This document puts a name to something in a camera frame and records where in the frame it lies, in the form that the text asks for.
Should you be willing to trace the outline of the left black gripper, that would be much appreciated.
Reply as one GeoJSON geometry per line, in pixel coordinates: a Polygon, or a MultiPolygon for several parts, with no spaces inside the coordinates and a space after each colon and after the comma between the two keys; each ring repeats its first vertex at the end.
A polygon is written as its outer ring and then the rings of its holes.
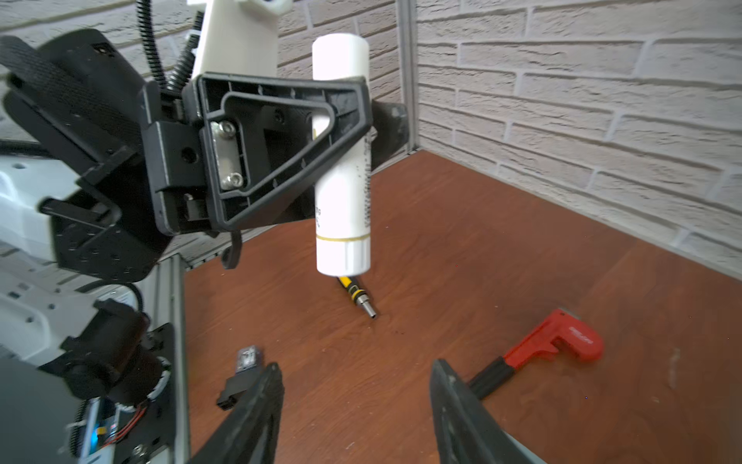
{"type": "Polygon", "coordinates": [[[304,193],[372,127],[362,77],[205,73],[182,94],[149,83],[138,102],[156,222],[169,236],[302,220],[304,193]]]}

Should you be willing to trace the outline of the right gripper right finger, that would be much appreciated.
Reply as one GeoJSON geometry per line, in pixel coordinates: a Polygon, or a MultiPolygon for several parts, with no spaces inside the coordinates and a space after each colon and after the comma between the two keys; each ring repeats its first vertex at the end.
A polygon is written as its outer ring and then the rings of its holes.
{"type": "Polygon", "coordinates": [[[432,365],[430,399],[442,463],[541,463],[503,431],[447,361],[432,365]]]}

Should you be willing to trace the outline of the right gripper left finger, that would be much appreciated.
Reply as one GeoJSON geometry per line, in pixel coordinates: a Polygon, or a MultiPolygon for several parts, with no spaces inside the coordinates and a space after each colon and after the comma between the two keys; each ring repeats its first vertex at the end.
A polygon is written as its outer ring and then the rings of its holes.
{"type": "Polygon", "coordinates": [[[253,367],[226,381],[218,399],[230,414],[189,460],[191,463],[272,463],[284,400],[277,363],[253,367]]]}

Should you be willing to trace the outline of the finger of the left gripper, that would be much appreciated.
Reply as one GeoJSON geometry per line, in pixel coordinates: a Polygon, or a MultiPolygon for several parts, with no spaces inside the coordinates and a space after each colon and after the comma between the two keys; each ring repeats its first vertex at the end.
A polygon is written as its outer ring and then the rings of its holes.
{"type": "Polygon", "coordinates": [[[371,102],[373,129],[371,171],[388,162],[409,141],[410,120],[407,106],[399,102],[371,102]]]}

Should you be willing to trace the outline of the white glue stick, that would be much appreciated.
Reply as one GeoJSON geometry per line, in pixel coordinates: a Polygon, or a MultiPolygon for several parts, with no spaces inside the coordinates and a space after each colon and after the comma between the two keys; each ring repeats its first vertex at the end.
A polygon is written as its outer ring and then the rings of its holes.
{"type": "MultiPolygon", "coordinates": [[[[312,45],[312,78],[369,78],[369,44],[349,33],[312,45]]],[[[326,276],[360,276],[371,267],[371,155],[365,135],[315,185],[317,269],[326,276]]]]}

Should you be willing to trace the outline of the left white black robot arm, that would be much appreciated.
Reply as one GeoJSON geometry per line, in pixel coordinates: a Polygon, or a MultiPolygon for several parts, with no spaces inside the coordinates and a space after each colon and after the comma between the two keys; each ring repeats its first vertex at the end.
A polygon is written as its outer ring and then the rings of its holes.
{"type": "Polygon", "coordinates": [[[367,151],[361,173],[406,142],[407,108],[371,98],[349,77],[277,76],[288,1],[203,1],[170,77],[154,41],[151,5],[136,5],[153,77],[145,80],[96,29],[38,48],[1,40],[5,110],[31,142],[12,154],[45,155],[75,172],[70,196],[46,196],[51,252],[94,285],[132,286],[178,235],[227,233],[221,261],[235,268],[245,230],[317,218],[319,181],[367,151]]]}

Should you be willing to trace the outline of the red black pipe wrench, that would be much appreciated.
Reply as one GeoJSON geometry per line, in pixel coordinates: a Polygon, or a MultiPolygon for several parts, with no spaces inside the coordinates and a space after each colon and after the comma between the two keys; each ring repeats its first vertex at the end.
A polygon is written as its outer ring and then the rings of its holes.
{"type": "Polygon", "coordinates": [[[566,309],[556,309],[504,356],[479,371],[468,386],[484,399],[533,359],[552,360],[562,350],[581,362],[593,362],[601,358],[604,341],[585,321],[566,309]]]}

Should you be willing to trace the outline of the yellow black screwdriver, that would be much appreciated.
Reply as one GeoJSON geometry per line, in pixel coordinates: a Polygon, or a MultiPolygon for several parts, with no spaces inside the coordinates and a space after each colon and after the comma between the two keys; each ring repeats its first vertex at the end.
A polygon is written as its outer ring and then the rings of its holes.
{"type": "Polygon", "coordinates": [[[357,307],[362,309],[371,319],[377,317],[370,297],[357,278],[354,276],[339,276],[337,280],[357,307]]]}

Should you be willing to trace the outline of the aluminium frame rail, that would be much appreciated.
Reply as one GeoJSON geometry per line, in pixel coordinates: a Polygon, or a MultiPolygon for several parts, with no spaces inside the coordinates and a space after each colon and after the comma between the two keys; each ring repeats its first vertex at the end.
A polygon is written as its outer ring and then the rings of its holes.
{"type": "Polygon", "coordinates": [[[189,395],[187,394],[187,353],[185,339],[184,276],[187,267],[179,254],[158,263],[150,275],[139,283],[144,307],[156,328],[170,324],[173,328],[173,380],[175,394],[175,439],[173,463],[187,463],[191,457],[189,430],[189,395]]]}

